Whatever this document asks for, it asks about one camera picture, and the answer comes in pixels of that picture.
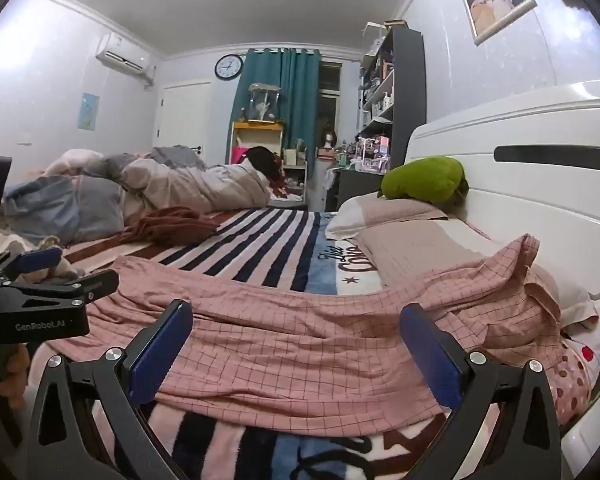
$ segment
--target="human hand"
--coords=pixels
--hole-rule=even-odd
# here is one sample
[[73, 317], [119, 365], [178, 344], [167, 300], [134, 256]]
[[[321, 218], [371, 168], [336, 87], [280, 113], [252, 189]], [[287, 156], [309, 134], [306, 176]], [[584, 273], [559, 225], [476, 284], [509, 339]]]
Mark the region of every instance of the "human hand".
[[9, 377], [0, 383], [0, 396], [9, 399], [12, 410], [20, 410], [24, 407], [24, 389], [27, 386], [29, 364], [29, 353], [26, 347], [18, 345], [18, 351], [7, 362]]

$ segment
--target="green pillow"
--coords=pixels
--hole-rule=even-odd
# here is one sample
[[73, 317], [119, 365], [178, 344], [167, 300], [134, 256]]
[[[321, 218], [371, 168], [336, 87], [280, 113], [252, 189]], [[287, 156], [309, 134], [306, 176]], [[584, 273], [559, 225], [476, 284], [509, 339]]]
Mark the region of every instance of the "green pillow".
[[382, 179], [380, 196], [415, 198], [432, 204], [457, 205], [464, 199], [468, 185], [462, 164], [448, 156], [428, 156], [395, 168]]

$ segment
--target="white door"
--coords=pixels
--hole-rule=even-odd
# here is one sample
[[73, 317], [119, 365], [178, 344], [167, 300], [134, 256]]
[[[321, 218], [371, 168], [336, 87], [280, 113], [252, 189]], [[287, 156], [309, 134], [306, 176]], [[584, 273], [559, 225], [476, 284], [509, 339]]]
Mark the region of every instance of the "white door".
[[181, 144], [190, 148], [206, 144], [207, 121], [211, 96], [209, 81], [165, 88], [160, 101], [160, 125], [154, 146]]

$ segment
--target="pink plaid blanket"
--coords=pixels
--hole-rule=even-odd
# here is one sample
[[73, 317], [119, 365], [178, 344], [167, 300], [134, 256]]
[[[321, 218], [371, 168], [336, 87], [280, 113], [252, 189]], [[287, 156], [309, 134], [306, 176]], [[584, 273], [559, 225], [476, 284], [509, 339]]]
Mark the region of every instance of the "pink plaid blanket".
[[440, 412], [398, 333], [408, 303], [465, 349], [516, 365], [558, 362], [558, 307], [528, 270], [537, 250], [525, 235], [491, 258], [364, 296], [282, 291], [119, 258], [120, 288], [90, 305], [91, 333], [48, 344], [74, 360], [98, 358], [182, 298], [197, 319], [157, 400], [297, 434], [381, 433]]

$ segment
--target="white headboard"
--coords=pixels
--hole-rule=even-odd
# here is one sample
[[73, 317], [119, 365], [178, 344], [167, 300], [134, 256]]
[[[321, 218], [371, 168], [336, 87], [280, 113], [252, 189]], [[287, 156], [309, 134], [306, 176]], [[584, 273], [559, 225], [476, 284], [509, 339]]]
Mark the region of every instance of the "white headboard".
[[542, 257], [568, 270], [600, 313], [600, 80], [425, 124], [411, 136], [406, 161], [429, 155], [462, 162], [468, 222], [498, 241], [538, 238]]

